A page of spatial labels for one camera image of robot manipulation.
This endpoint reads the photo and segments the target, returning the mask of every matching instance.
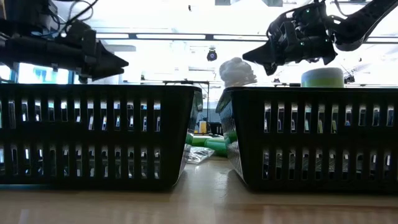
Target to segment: yellow object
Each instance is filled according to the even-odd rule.
[[[199,122],[199,133],[207,133],[206,131],[206,121]]]

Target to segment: security camera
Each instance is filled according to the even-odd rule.
[[[217,53],[216,49],[210,49],[208,54],[207,54],[207,61],[212,62],[217,60]]]

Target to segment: robotic arm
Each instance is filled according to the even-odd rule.
[[[314,0],[281,14],[268,28],[267,43],[245,53],[243,59],[263,65],[267,75],[288,62],[317,62],[322,58],[327,65],[337,56],[333,44],[342,51],[356,50],[397,6],[398,0],[373,0],[342,19],[326,14],[325,0]]]
[[[121,74],[129,65],[108,52],[89,25],[77,19],[61,24],[52,0],[0,0],[0,5],[0,62],[11,69],[18,62],[65,68],[84,83]]]

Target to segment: white fluffy object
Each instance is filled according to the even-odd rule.
[[[220,77],[225,87],[244,86],[257,83],[251,66],[241,58],[232,58],[220,66]]]

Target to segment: table surface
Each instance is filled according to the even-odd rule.
[[[254,194],[227,160],[188,165],[170,192],[0,190],[0,223],[398,222],[398,197]]]

